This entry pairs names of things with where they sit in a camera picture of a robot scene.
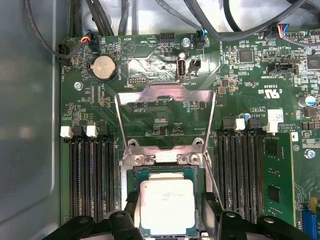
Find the blue connector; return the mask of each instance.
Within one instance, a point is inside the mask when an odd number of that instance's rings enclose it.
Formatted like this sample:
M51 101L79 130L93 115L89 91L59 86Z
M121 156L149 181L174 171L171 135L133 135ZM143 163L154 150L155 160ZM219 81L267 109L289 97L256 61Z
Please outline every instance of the blue connector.
M302 226L306 234L317 240L317 215L310 210L302 210Z

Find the white connector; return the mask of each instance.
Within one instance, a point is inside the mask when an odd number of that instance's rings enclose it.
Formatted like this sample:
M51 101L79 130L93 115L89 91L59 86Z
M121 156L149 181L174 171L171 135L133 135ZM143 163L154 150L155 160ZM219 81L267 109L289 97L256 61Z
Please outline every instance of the white connector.
M74 136L74 133L72 132L72 129L70 126L61 126L60 136L65 139L72 139Z
M89 138L96 138L98 137L98 131L95 125L88 125L86 126L86 135Z
M233 129L235 131L242 131L246 128L245 119L244 118L237 118L234 122Z

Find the white label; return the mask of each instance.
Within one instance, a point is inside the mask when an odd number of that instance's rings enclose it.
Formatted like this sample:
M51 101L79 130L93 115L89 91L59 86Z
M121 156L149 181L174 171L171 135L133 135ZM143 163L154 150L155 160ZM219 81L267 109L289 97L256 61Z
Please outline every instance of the white label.
M268 123L271 122L284 122L284 111L282 109L269 109L268 110Z

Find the motherboard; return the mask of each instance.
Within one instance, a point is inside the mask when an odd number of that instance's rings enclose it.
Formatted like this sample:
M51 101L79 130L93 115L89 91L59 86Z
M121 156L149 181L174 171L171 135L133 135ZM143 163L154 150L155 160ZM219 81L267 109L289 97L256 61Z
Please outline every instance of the motherboard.
M317 31L287 36L320 41ZM59 47L67 51L78 42L71 38ZM161 84L212 91L214 102L163 94L153 102L116 105L119 93ZM320 198L319 84L320 48L278 37L219 42L197 32L96 38L61 64L61 222L80 215L101 221L123 208L124 193L140 190L148 179L151 188L152 174L169 172L196 186L200 219L202 168L139 165L127 171L123 185L122 158L125 145L202 145L213 107L207 152L223 208L252 223L271 215L307 231L316 214L312 202ZM196 220L186 230L197 236L203 224Z

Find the integrated circuit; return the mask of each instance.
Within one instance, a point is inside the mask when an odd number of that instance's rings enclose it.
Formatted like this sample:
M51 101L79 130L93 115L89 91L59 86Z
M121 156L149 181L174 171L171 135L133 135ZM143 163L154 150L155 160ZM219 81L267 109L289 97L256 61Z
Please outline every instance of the integrated circuit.
M241 49L239 51L239 59L240 63L253 63L254 57L252 49Z
M310 55L306 57L309 70L320 70L320 55Z
M275 186L268 186L268 199L280 203L280 189Z

